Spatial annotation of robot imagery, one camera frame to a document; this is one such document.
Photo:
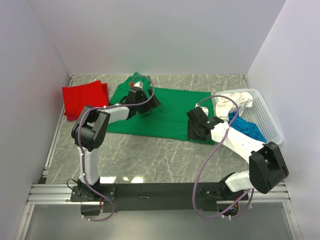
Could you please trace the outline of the green t shirt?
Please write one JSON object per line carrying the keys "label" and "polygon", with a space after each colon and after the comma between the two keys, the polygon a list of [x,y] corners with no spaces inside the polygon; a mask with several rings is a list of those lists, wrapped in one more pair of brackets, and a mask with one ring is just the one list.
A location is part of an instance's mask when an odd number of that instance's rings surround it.
{"label": "green t shirt", "polygon": [[136,114],[128,120],[109,123],[107,131],[203,144],[203,141],[187,139],[187,112],[195,108],[196,103],[210,95],[211,93],[207,91],[157,87],[155,96],[161,106],[143,114]]}

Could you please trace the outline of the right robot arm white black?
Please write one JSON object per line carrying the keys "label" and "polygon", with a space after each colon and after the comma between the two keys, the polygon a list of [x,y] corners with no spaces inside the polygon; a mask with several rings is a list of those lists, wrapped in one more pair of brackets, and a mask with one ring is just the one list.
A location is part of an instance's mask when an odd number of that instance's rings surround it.
{"label": "right robot arm white black", "polygon": [[219,181],[217,187],[204,190],[204,194],[226,200],[250,189],[267,194],[289,176],[284,157],[276,143],[264,143],[250,138],[216,116],[209,118],[199,106],[186,115],[187,139],[221,142],[249,165],[247,171],[230,173]]}

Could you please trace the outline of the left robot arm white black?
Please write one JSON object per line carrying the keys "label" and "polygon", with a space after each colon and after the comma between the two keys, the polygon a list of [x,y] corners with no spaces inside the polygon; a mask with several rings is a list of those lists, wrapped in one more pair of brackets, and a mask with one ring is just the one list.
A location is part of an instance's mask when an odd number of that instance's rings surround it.
{"label": "left robot arm white black", "polygon": [[115,105],[92,107],[86,105],[78,117],[71,137],[77,146],[80,159],[80,174],[77,186],[88,201],[100,195],[100,175],[98,171],[98,148],[102,145],[108,125],[129,120],[136,114],[147,113],[161,103],[155,95],[155,88],[144,91],[135,84],[128,94]]}

